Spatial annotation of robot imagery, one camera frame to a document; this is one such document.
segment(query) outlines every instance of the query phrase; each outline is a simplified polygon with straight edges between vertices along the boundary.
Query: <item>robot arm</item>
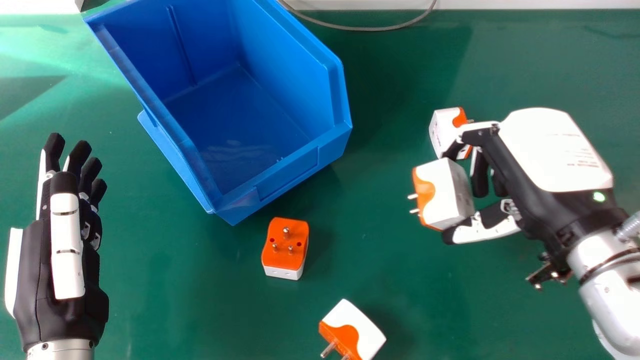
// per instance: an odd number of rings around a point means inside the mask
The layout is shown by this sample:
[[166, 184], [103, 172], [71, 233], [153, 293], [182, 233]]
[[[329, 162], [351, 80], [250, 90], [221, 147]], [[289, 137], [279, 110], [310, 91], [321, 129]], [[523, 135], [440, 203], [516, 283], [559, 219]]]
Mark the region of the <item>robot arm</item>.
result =
[[51, 134], [40, 155], [36, 220], [11, 229], [4, 303], [30, 360], [91, 360], [108, 320], [99, 287], [102, 167], [79, 142], [60, 171], [65, 141]]
[[[495, 193], [508, 198], [442, 229], [444, 242], [489, 240], [518, 230], [541, 240], [544, 264], [527, 280], [540, 290], [545, 281], [566, 282], [573, 274], [605, 348], [617, 359], [640, 358], [640, 217], [629, 218], [618, 207], [611, 171], [584, 134], [557, 110], [531, 108], [501, 123], [473, 124], [451, 121], [451, 110], [436, 111], [429, 126], [441, 158], [436, 161], [457, 160], [459, 149], [473, 147], [473, 194], [487, 195], [491, 169]], [[435, 179], [429, 176], [422, 181]], [[449, 202], [459, 201], [457, 196]], [[423, 202], [420, 213], [436, 213], [433, 208], [444, 202]], [[423, 221], [429, 224], [428, 217]]]

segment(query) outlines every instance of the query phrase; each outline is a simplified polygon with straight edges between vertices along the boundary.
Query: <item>wire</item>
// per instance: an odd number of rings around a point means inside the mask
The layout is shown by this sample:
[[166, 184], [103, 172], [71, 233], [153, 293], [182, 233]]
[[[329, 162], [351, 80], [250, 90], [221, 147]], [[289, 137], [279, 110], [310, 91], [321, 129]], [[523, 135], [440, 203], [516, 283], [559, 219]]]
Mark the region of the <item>wire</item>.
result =
[[425, 10], [424, 13], [420, 14], [418, 17], [411, 19], [407, 22], [403, 22], [402, 24], [398, 24], [398, 25], [391, 25], [391, 26], [380, 26], [380, 27], [368, 27], [368, 26], [364, 26], [364, 27], [360, 27], [360, 26], [344, 26], [344, 25], [337, 25], [337, 24], [331, 24], [329, 22], [324, 22], [321, 20], [317, 20], [314, 19], [312, 17], [306, 16], [305, 14], [297, 11], [296, 9], [294, 9], [293, 7], [291, 7], [291, 5], [289, 5], [287, 3], [287, 0], [278, 0], [278, 2], [284, 6], [285, 9], [287, 9], [289, 12], [291, 12], [292, 14], [294, 14], [295, 16], [301, 18], [301, 19], [305, 19], [307, 21], [313, 22], [314, 24], [320, 25], [320, 26], [324, 26], [326, 28], [331, 28], [331, 29], [337, 29], [337, 30], [345, 30], [345, 31], [369, 31], [369, 32], [374, 32], [374, 31], [392, 31], [392, 30], [398, 30], [398, 29], [403, 29], [403, 28], [407, 28], [413, 24], [415, 24], [416, 22], [424, 19], [425, 17], [427, 17], [427, 15], [429, 15], [431, 13], [431, 11], [433, 10], [433, 8], [436, 6], [436, 3], [438, 2], [438, 0], [433, 0], [431, 2], [431, 5], [429, 5], [429, 7], [427, 8], [427, 10]]

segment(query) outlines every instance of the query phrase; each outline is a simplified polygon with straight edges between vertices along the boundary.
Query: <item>blue plastic bin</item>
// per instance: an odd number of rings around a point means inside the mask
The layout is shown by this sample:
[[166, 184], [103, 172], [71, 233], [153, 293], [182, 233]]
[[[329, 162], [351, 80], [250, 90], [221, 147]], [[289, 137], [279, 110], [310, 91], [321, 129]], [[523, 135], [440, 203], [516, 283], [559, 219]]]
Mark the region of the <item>blue plastic bin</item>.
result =
[[208, 213], [235, 225], [342, 156], [342, 63], [275, 0], [137, 0], [86, 22]]

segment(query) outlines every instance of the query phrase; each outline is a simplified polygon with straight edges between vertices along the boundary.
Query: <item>green table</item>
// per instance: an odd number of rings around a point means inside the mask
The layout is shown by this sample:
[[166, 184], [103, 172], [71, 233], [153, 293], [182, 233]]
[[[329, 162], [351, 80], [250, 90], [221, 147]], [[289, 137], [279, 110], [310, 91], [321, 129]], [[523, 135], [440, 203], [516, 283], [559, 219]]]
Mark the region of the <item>green table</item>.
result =
[[[414, 13], [315, 15], [379, 24]], [[140, 104], [80, 17], [0, 17], [1, 231], [32, 220], [51, 131], [90, 141], [105, 164], [101, 283], [111, 317], [97, 357], [317, 359], [326, 345], [317, 323], [347, 298], [387, 335], [378, 359], [606, 359], [575, 281], [543, 293], [524, 281], [540, 265], [538, 242], [448, 247], [408, 214], [406, 195], [412, 167], [434, 158], [434, 109], [501, 120], [548, 106], [575, 117], [635, 211], [640, 12], [436, 12], [391, 33], [310, 28], [346, 68], [348, 149], [230, 227], [202, 210], [138, 125]], [[262, 271], [275, 216], [310, 224], [298, 282]], [[1, 246], [2, 269], [5, 257]], [[0, 339], [0, 357], [22, 358], [6, 314]]]

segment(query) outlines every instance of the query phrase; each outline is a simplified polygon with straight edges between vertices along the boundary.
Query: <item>green indicator light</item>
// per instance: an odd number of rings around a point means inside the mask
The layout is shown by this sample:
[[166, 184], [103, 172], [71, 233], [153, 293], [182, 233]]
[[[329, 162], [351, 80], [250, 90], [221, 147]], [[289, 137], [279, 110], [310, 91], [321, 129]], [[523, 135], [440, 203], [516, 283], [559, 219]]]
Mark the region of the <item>green indicator light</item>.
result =
[[601, 192], [594, 192], [593, 193], [593, 200], [595, 200], [597, 202], [604, 202], [604, 200], [607, 200], [607, 197]]

